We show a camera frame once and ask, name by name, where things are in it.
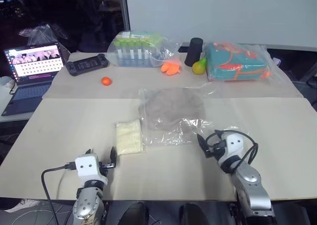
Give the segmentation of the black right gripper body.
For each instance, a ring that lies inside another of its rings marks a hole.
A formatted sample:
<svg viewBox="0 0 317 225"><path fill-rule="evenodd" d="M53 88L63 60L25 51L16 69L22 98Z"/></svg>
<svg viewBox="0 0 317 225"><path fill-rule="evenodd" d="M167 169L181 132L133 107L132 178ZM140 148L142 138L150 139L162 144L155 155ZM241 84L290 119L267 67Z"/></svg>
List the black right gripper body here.
<svg viewBox="0 0 317 225"><path fill-rule="evenodd" d="M221 158L225 153L226 146L227 144L225 139L216 142L212 146L208 145L209 153L207 155L207 158L211 158L211 157Z"/></svg>

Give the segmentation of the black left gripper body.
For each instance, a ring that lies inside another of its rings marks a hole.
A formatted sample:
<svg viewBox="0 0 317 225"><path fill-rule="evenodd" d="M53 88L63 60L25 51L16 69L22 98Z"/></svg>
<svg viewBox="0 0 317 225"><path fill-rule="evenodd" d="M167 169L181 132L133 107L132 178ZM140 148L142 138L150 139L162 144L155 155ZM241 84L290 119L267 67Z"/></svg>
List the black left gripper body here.
<svg viewBox="0 0 317 225"><path fill-rule="evenodd" d="M99 162L99 171L101 175L107 175L109 169L114 169L116 167L116 162L110 162L110 163L102 163Z"/></svg>

